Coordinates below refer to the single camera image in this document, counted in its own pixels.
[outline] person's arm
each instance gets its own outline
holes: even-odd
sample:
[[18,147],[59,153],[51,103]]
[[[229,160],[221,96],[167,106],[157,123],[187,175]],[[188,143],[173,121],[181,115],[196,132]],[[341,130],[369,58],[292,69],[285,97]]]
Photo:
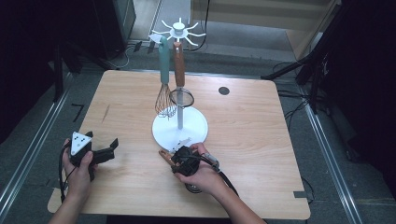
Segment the person's arm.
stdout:
[[[197,149],[199,154],[208,152],[202,143],[193,144],[191,149]],[[192,184],[202,192],[212,195],[225,209],[233,224],[265,223],[254,213],[223,181],[213,168],[200,162],[198,171],[191,176],[176,173],[175,176],[183,183]]]
[[56,223],[76,223],[78,215],[90,196],[91,180],[88,167],[92,161],[92,152],[87,152],[81,160],[79,167],[75,167],[68,158],[68,151],[64,151],[63,164],[66,175],[70,175],[67,179],[68,191],[62,205],[52,216],[49,224]]

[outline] hand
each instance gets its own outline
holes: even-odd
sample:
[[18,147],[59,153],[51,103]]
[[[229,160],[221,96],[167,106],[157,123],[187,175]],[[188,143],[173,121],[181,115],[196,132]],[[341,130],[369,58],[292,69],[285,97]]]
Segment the hand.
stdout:
[[69,151],[70,147],[64,151],[62,157],[66,176],[69,175],[67,178],[69,187],[66,200],[73,199],[84,204],[91,193],[91,180],[88,167],[92,161],[93,153],[91,151],[87,152],[82,158],[80,166],[75,167],[69,160]]
[[[197,149],[198,153],[209,153],[203,143],[196,143],[190,146],[192,150]],[[200,161],[199,169],[194,175],[184,176],[180,173],[175,173],[181,182],[196,186],[202,192],[213,195],[217,190],[224,187],[228,188],[221,176],[213,170],[213,168],[204,161]]]

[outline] table top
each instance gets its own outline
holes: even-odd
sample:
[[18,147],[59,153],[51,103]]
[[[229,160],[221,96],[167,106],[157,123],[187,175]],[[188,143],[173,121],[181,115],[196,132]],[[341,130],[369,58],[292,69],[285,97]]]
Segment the table top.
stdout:
[[[173,74],[169,88],[176,87]],[[220,87],[230,90],[219,93]],[[82,213],[166,217],[227,217],[210,195],[193,194],[172,174],[152,135],[159,73],[106,71],[80,133],[93,131],[92,149],[115,138],[116,158],[100,164]],[[241,199],[262,218],[308,219],[306,198],[286,122],[272,81],[186,76],[208,123],[205,146]],[[60,206],[55,189],[48,209]]]

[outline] white round base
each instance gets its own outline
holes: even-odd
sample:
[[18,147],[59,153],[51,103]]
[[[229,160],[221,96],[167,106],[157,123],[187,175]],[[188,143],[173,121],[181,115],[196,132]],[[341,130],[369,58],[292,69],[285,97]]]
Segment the white round base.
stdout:
[[152,123],[152,134],[155,141],[168,151],[183,140],[190,138],[185,146],[197,142],[204,142],[207,137],[207,121],[205,116],[194,107],[183,109],[183,128],[177,126],[177,113],[172,118],[156,117]]

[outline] whisk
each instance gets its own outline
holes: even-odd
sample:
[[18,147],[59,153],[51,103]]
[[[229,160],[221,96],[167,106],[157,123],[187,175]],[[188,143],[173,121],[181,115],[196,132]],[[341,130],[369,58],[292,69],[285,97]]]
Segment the whisk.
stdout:
[[162,36],[159,45],[160,52],[160,71],[161,71],[161,89],[155,102],[155,111],[161,118],[171,118],[176,113],[176,105],[170,99],[169,90],[169,46],[166,37]]

